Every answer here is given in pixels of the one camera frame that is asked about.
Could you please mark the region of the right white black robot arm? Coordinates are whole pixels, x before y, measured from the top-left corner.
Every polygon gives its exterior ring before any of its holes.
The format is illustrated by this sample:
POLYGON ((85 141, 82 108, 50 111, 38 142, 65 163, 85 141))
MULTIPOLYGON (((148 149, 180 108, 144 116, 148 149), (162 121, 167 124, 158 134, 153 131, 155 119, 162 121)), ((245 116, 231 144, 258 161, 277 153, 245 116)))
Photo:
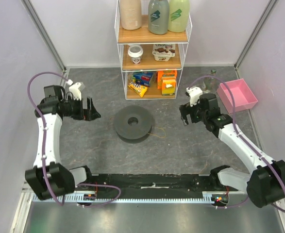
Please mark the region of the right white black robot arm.
POLYGON ((243 173, 230 166, 213 169, 213 176, 209 179, 213 190, 232 187, 246 193, 259 208, 285 199, 285 161, 274 160, 250 141, 233 118, 221 113, 215 94, 192 96, 190 102, 180 105, 179 111, 184 125, 202 122, 238 156, 248 170, 243 173))

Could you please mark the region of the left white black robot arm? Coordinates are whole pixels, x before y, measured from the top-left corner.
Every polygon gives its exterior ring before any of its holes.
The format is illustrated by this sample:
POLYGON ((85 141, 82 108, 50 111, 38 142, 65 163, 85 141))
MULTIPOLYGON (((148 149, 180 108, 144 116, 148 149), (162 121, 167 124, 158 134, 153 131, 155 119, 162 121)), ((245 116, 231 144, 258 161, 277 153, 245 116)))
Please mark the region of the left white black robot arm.
POLYGON ((35 109, 39 128, 37 155, 32 169, 26 170, 25 179, 40 200, 61 197, 93 187, 88 166, 66 169, 60 160, 60 130, 65 117, 93 121, 101 117, 88 97, 84 108, 82 82, 74 83, 69 91, 59 85, 44 87, 45 97, 35 109))

